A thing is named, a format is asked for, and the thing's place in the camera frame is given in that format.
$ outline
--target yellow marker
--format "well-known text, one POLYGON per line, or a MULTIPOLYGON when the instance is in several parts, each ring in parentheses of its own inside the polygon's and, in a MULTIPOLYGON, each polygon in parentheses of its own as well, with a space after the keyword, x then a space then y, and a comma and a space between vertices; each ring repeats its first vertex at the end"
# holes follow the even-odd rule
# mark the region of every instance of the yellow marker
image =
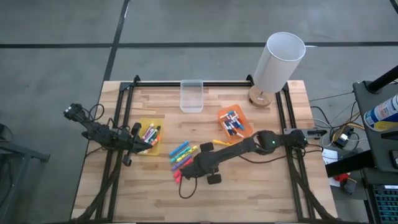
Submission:
POLYGON ((231 146, 232 144, 230 144, 230 143, 228 143, 228 142, 223 142, 223 141, 220 141, 220 140, 213 140, 213 143, 214 144, 220 144, 220 145, 222 145, 222 146, 231 146))
POLYGON ((177 159, 177 162, 180 162, 181 160, 183 160, 185 157, 187 157, 189 154, 193 153, 196 149, 198 148, 198 146, 193 146, 188 152, 186 152, 184 155, 182 155, 181 157, 179 157, 177 159))

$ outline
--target wooden lamp base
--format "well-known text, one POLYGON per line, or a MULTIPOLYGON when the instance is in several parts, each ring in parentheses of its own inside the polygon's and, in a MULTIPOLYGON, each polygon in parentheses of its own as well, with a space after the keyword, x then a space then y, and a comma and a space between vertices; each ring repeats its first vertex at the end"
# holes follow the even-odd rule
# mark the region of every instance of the wooden lamp base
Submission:
POLYGON ((271 104, 274 94, 264 93, 256 86, 252 86, 249 90, 249 101, 254 106, 263 108, 271 104))

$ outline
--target white cylindrical lampshade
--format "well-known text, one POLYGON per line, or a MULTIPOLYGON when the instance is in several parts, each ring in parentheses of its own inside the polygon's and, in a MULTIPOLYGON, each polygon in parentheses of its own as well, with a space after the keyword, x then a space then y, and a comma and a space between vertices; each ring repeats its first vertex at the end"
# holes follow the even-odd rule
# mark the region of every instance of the white cylindrical lampshade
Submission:
POLYGON ((254 72, 255 86, 268 93, 280 91, 304 55, 305 44, 296 35, 288 32, 272 34, 254 72))

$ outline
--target clear plastic container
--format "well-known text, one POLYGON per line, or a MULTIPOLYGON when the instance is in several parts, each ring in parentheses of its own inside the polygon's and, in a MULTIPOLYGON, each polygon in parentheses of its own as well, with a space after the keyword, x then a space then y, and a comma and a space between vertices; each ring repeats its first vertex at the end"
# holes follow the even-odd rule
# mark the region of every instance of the clear plastic container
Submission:
POLYGON ((203 109, 203 80, 181 80, 180 108, 185 113, 199 113, 203 109))

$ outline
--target computer keyboard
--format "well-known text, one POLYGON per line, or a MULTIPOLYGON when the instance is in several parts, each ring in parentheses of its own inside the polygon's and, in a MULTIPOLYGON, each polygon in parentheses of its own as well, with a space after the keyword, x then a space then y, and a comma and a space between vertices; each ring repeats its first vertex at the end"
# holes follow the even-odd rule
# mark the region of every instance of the computer keyboard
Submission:
POLYGON ((398 185, 372 185, 381 223, 398 223, 398 185))

